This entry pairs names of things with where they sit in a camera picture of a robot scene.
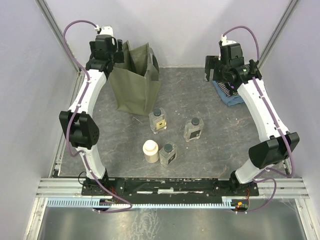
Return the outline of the clear bottle yellow label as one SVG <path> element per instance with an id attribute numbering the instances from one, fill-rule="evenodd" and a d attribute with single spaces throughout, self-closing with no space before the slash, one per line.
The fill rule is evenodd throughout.
<path id="1" fill-rule="evenodd" d="M 148 116 L 153 134 L 167 129 L 167 115 L 162 107 L 155 108 Z"/>

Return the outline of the olive green canvas bag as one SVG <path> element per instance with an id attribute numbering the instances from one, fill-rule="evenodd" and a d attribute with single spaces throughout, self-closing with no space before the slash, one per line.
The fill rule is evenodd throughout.
<path id="1" fill-rule="evenodd" d="M 147 116 L 155 107 L 161 82 L 159 65 L 148 43 L 131 49 L 123 44 L 124 62 L 116 63 L 108 77 L 118 111 Z"/>

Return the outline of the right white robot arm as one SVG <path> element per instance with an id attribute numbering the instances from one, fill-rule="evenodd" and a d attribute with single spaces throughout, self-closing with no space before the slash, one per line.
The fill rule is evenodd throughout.
<path id="1" fill-rule="evenodd" d="M 258 69 L 258 61 L 245 63 L 241 45 L 233 40 L 219 41 L 219 55 L 205 58 L 205 80 L 231 84 L 246 104 L 254 120 L 260 143 L 248 150 L 249 159 L 232 174 L 229 191 L 236 196 L 247 190 L 263 171 L 285 160 L 293 160 L 300 141 L 276 113 Z"/>

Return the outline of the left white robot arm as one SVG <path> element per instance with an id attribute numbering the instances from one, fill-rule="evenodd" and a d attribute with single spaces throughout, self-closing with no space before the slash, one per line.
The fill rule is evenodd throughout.
<path id="1" fill-rule="evenodd" d="M 59 121 L 67 141 L 67 148 L 75 148 L 71 156 L 80 155 L 86 177 L 95 180 L 93 190 L 99 195 L 110 191 L 106 168 L 101 162 L 97 143 L 100 130 L 93 120 L 98 95 L 113 71 L 116 62 L 123 62 L 123 42 L 111 33 L 100 33 L 89 43 L 91 55 L 83 72 L 84 81 L 74 102 L 67 111 L 61 111 Z"/>

